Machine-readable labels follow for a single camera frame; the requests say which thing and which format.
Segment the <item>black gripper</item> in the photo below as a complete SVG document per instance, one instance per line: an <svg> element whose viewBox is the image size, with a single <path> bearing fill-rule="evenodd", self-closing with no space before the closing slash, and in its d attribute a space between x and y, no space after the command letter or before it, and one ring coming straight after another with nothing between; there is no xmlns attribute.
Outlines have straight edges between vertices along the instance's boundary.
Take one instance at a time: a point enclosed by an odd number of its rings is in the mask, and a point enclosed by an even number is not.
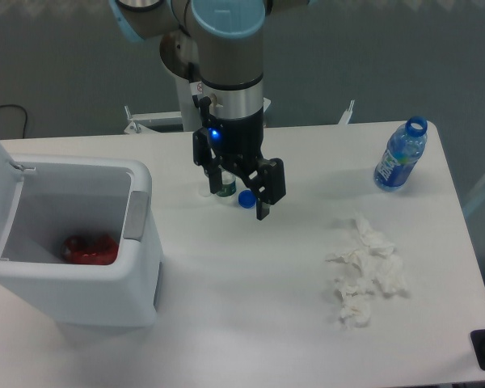
<svg viewBox="0 0 485 388"><path fill-rule="evenodd" d="M256 218L262 221L286 194L284 162L264 159L261 152L264 109L233 120L215 117L204 109L203 125L192 134L193 162L203 168L210 192L217 194L222 189L221 168L231 172L254 194Z"/></svg>

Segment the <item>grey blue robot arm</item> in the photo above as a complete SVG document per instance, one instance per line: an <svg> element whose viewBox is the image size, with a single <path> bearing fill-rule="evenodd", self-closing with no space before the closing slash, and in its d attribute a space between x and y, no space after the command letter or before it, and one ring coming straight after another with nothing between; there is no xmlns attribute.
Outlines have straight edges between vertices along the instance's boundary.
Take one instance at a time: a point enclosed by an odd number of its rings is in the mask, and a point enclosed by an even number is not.
<svg viewBox="0 0 485 388"><path fill-rule="evenodd" d="M121 31L130 40L156 36L174 48L172 72L200 81L194 102L201 126L192 134L193 161L203 167L209 190L221 191L221 173L239 177L256 198L264 219L286 194L284 163L266 159L264 139L264 22L307 1L112 1Z"/></svg>

